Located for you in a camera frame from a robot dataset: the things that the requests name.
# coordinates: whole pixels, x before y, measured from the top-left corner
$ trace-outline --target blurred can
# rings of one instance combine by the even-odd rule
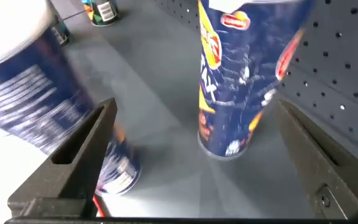
[[[284,77],[313,0],[199,0],[201,147],[239,157]]]
[[[0,128],[49,155],[89,115],[94,103],[57,42],[48,4],[45,0],[21,3],[32,10],[18,14],[21,5],[0,0],[4,16],[0,20],[7,21],[0,27]],[[115,188],[117,193],[127,191],[140,174],[139,161],[117,128],[102,170],[99,187],[118,182],[112,170],[121,174],[123,184]]]
[[[94,26],[108,26],[119,19],[115,0],[82,0],[82,3]]]
[[[62,17],[60,17],[55,6],[53,6],[50,1],[48,1],[48,3],[53,14],[51,30],[55,34],[57,42],[60,46],[64,47],[70,43],[70,32],[68,31],[66,24],[64,23]]]
[[[107,148],[96,193],[124,194],[135,185],[140,172],[139,159],[126,142],[124,130],[115,125],[114,136]]]

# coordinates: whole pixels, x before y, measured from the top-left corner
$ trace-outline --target gray shelf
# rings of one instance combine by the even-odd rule
[[[117,217],[312,218],[267,108],[246,153],[210,159],[198,146],[197,32],[154,1],[118,1],[122,19],[93,27],[85,13],[65,22],[67,55],[92,97],[116,97],[118,121],[138,150],[142,175],[122,197],[104,197]]]

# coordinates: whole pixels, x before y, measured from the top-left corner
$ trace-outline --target white plastic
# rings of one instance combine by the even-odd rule
[[[46,0],[0,0],[0,63],[31,44],[51,20]]]
[[[270,3],[281,3],[301,0],[209,0],[209,7],[211,9],[219,10],[224,13],[232,13],[243,4],[256,3],[256,4],[270,4]]]

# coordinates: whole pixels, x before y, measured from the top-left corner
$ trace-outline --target pegboard hole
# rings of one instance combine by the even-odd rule
[[[356,8],[356,7],[353,7],[352,9],[351,9],[351,14],[357,14],[358,13],[358,8]]]

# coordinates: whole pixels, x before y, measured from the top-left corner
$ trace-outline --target blue chip can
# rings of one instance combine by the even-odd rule
[[[6,40],[11,42],[3,43],[13,50],[0,47],[0,128],[49,155],[95,104],[57,42],[48,4],[44,0],[23,1],[42,10],[34,13],[39,16],[35,21],[21,24],[21,33],[11,34],[13,37]],[[22,21],[14,17],[16,11],[11,13],[13,24],[15,19]],[[117,186],[109,188],[112,194],[127,191],[140,174],[139,161],[123,136],[114,128],[98,181],[99,189],[114,182]]]
[[[114,136],[107,148],[96,193],[98,195],[124,194],[135,185],[140,172],[140,162],[133,148],[126,142],[122,127],[115,125]]]
[[[239,157],[285,75],[313,0],[199,0],[200,146]]]

